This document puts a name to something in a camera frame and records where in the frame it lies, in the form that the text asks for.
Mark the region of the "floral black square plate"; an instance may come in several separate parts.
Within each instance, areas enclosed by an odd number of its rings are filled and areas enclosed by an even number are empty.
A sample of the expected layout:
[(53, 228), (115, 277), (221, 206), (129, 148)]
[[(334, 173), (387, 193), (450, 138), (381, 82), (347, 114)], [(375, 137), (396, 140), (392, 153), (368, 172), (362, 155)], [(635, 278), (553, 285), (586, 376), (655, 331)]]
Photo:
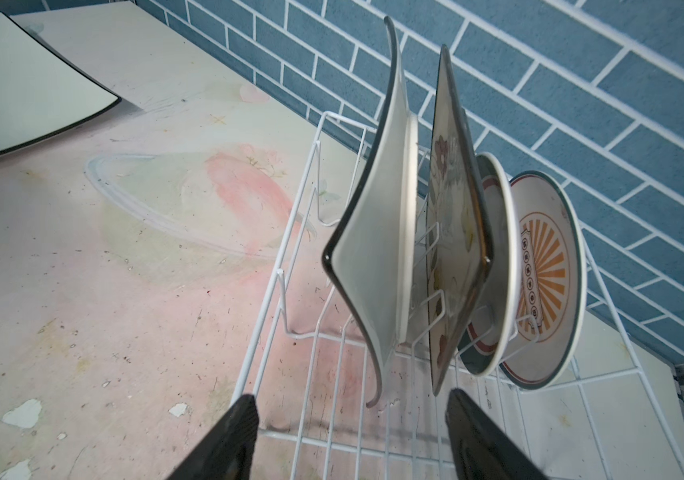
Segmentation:
[(427, 225), (431, 381), (437, 395), (471, 321), (494, 257), (486, 202), (468, 117), (447, 45), (441, 46), (430, 146)]

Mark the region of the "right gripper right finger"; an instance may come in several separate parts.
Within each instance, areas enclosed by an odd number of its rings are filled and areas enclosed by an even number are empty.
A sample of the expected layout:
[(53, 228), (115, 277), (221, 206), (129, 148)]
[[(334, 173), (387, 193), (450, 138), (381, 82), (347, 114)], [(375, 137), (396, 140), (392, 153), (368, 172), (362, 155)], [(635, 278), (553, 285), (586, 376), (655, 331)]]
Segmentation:
[(449, 393), (446, 423), (459, 479), (547, 479), (460, 388)]

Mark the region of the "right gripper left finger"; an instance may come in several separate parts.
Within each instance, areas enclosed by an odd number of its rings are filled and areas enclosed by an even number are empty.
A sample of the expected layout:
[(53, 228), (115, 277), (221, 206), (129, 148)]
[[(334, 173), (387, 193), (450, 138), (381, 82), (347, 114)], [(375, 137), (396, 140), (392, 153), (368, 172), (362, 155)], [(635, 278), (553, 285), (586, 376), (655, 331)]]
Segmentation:
[(248, 480), (259, 421), (255, 397), (242, 395), (168, 479)]

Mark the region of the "white square plate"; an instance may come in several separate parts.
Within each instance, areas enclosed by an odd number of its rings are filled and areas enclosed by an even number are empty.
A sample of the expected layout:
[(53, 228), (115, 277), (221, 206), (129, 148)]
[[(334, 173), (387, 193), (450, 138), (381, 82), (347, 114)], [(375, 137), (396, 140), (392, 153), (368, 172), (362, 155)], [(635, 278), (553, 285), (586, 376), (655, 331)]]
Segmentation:
[(0, 12), (0, 155), (79, 126), (120, 102)]
[(371, 154), (322, 265), (362, 332), (376, 378), (375, 407), (395, 347), (405, 342), (416, 246), (419, 126), (409, 107), (394, 21), (384, 19), (391, 66)]

